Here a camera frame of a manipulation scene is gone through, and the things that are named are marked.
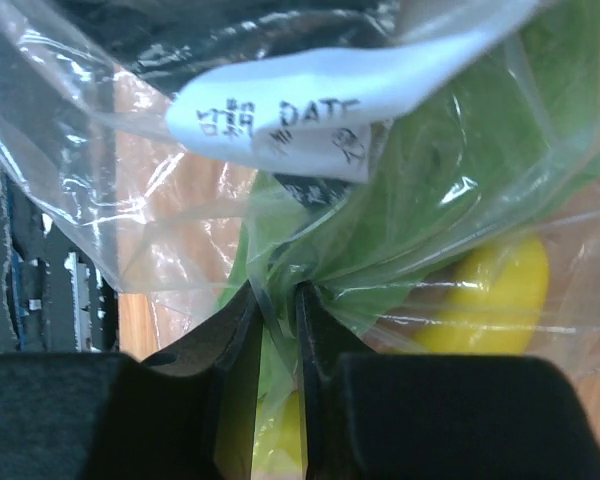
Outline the clear zip top bag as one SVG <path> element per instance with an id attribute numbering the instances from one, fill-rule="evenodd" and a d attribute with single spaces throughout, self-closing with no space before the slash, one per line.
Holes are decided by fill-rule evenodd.
<path id="1" fill-rule="evenodd" d="M 398 6 L 395 27 L 380 46 L 310 48 L 226 63 L 195 76 L 167 103 L 161 120 L 163 139 L 196 158 L 245 167 L 257 175 L 269 174 L 283 187 L 326 186 L 343 192 L 368 184 L 384 151 L 379 128 L 389 128 L 411 114 L 486 53 L 561 1 L 393 2 Z M 249 286 L 262 315 L 257 415 L 262 398 L 263 341 L 270 325 L 253 283 L 230 281 L 250 197 L 251 192 L 237 207 L 240 228 L 229 276 L 210 299 L 196 295 L 192 285 L 176 281 L 160 286 L 157 296 L 124 290 L 95 266 L 117 291 L 148 296 L 156 314 L 167 320 L 161 332 L 164 348 L 216 314 L 241 287 Z M 310 479 L 303 459 L 305 421 L 294 309 L 295 293 L 303 284 L 316 292 L 307 282 L 294 289 L 291 324 L 297 354 L 302 479 Z M 580 370 L 528 352 L 382 353 L 357 337 L 380 354 L 528 356 L 552 363 L 567 379 Z"/>

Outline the fake green leafy vegetable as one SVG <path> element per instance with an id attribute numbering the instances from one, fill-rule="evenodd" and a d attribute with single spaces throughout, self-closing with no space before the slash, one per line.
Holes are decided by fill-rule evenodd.
<path id="1" fill-rule="evenodd" d="M 338 192 L 258 174 L 230 281 L 251 281 L 263 351 L 295 381 L 292 293 L 310 283 L 364 339 L 480 246 L 536 234 L 549 286 L 525 352 L 600 362 L 600 1 L 561 1 L 379 128 L 372 180 Z"/>

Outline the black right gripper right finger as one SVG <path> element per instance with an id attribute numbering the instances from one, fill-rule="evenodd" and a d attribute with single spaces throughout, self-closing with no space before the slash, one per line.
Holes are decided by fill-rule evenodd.
<path id="1" fill-rule="evenodd" d="M 310 479 L 600 479 L 567 377 L 508 355 L 380 354 L 294 298 Z"/>

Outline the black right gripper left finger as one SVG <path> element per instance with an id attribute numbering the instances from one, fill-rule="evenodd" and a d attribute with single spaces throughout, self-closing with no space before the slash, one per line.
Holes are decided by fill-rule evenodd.
<path id="1" fill-rule="evenodd" d="M 247 479 L 262 315 L 249 286 L 144 361 L 0 354 L 0 479 Z"/>

